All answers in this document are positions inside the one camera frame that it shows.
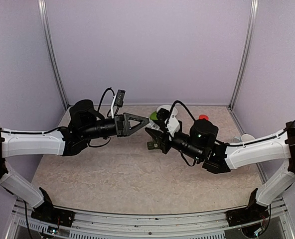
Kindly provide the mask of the small white pill bottle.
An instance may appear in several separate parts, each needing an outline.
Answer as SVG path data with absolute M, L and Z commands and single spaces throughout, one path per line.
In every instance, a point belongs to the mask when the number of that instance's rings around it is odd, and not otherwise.
M 149 121 L 149 124 L 147 124 L 146 127 L 154 130 L 160 130 L 160 127 L 152 120 Z

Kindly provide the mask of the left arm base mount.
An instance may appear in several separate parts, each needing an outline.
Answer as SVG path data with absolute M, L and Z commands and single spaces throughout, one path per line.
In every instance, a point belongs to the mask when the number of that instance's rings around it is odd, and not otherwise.
M 31 217 L 58 226 L 72 227 L 75 212 L 54 207 L 47 192 L 41 187 L 39 190 L 43 195 L 43 203 L 33 208 Z

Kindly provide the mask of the red cylindrical container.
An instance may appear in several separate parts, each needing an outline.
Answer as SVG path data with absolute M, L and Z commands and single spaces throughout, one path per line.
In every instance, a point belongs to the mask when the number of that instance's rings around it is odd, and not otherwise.
M 207 115 L 200 115 L 199 120 L 209 120 L 209 117 Z

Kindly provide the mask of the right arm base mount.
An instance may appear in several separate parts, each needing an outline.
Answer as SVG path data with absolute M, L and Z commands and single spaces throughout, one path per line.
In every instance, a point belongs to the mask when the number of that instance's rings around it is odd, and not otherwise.
M 263 217 L 268 218 L 270 213 L 268 211 L 268 206 L 261 206 L 257 204 L 256 194 L 258 188 L 256 188 L 249 198 L 248 205 L 239 208 L 228 210 L 225 214 L 227 217 L 227 222 L 230 227 L 238 226 L 242 224 L 247 224 L 263 219 Z

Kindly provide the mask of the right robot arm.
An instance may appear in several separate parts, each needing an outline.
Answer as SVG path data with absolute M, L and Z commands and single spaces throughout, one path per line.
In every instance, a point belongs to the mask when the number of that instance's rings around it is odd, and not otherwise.
M 255 220 L 275 197 L 295 182 L 295 121 L 288 122 L 283 130 L 271 135 L 233 144 L 218 141 L 218 127 L 206 119 L 196 120 L 189 134 L 183 133 L 181 129 L 170 133 L 166 127 L 162 130 L 147 127 L 145 131 L 164 154 L 172 148 L 176 149 L 182 157 L 189 156 L 194 164 L 201 163 L 204 169 L 214 174 L 283 159 L 276 173 L 251 193 L 249 203 L 243 209 L 243 217 L 248 221 Z

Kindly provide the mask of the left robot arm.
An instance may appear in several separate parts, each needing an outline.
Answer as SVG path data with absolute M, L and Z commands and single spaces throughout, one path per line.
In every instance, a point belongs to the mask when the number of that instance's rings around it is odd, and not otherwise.
M 6 162 L 21 155 L 75 156 L 97 138 L 126 137 L 149 124 L 147 117 L 129 113 L 105 118 L 91 100 L 81 100 L 69 110 L 70 123 L 49 131 L 13 131 L 0 126 L 0 186 L 22 198 L 34 209 L 35 216 L 51 222 L 57 209 L 45 190 L 35 188 Z

